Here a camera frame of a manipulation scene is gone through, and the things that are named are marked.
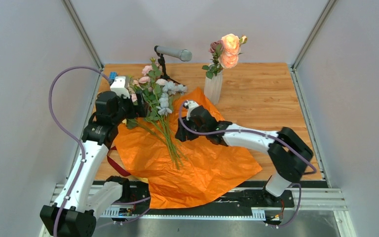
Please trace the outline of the yellow flower bouquet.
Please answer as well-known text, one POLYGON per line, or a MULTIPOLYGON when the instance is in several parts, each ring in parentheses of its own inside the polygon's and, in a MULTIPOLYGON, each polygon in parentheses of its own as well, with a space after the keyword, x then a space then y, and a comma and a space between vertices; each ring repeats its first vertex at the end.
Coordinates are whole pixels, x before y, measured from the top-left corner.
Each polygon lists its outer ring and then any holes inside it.
POLYGON ((137 105, 137 96, 141 95, 147 105, 144 109, 146 115, 142 121, 136 118, 127 119, 125 124, 128 129, 140 127, 158 138, 168 149, 173 166, 179 169, 183 166, 181 158, 186 156, 173 141, 169 117, 173 112, 172 103, 186 93, 187 87, 163 79, 163 69, 164 67, 152 57, 151 64, 142 69, 142 77, 133 80, 129 86, 133 104, 137 105))

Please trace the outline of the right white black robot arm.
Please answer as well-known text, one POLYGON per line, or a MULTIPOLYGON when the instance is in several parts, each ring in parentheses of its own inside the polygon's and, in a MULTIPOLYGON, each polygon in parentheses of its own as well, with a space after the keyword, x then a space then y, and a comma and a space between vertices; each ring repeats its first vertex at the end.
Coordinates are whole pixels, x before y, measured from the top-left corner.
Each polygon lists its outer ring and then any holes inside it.
POLYGON ((204 136, 212 144, 242 147, 267 154, 276 170, 262 192, 263 202, 275 206, 283 192, 298 184, 304 175, 317 172, 311 164, 313 151, 291 128, 263 131, 236 123, 216 120, 210 112, 193 100, 179 107, 179 127, 175 137, 184 142, 204 136))

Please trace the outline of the orange yellow wrapping paper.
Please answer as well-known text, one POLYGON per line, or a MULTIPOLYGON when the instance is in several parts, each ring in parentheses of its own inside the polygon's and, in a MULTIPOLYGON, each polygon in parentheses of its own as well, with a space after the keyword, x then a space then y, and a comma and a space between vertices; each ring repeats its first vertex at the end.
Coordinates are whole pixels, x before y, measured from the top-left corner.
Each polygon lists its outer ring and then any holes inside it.
POLYGON ((162 138, 152 124, 143 121, 133 129, 120 125, 114 140, 125 170, 148 180, 152 209, 213 202, 262 170, 246 148, 214 145, 204 136, 175 140, 181 151, 181 161, 175 164, 162 138))

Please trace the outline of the dark red ribbon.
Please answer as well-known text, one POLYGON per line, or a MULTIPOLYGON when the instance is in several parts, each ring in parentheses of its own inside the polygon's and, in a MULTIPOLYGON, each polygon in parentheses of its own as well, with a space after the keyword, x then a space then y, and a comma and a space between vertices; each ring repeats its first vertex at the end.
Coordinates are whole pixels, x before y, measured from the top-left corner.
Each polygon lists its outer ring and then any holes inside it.
POLYGON ((107 154, 107 162, 108 164, 116 171, 118 172, 121 176, 123 177, 128 177, 131 176, 131 174, 126 171, 123 167, 121 167, 115 160, 113 160, 109 154, 107 154))

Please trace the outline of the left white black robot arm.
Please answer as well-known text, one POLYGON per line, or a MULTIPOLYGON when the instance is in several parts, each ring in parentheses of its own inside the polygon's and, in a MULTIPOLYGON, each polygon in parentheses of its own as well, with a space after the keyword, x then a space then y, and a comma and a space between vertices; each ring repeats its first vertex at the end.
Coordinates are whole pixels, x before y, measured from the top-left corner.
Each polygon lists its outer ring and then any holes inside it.
POLYGON ((141 117, 142 103, 134 104, 129 93, 106 91, 98 94, 95 112, 89 118, 82 137, 78 158, 63 190, 52 205, 40 211, 44 226, 53 237, 90 237, 102 213, 114 202, 131 199, 129 180, 109 177, 96 194, 90 189, 102 160, 107 158, 118 135, 118 126, 125 119, 141 117))

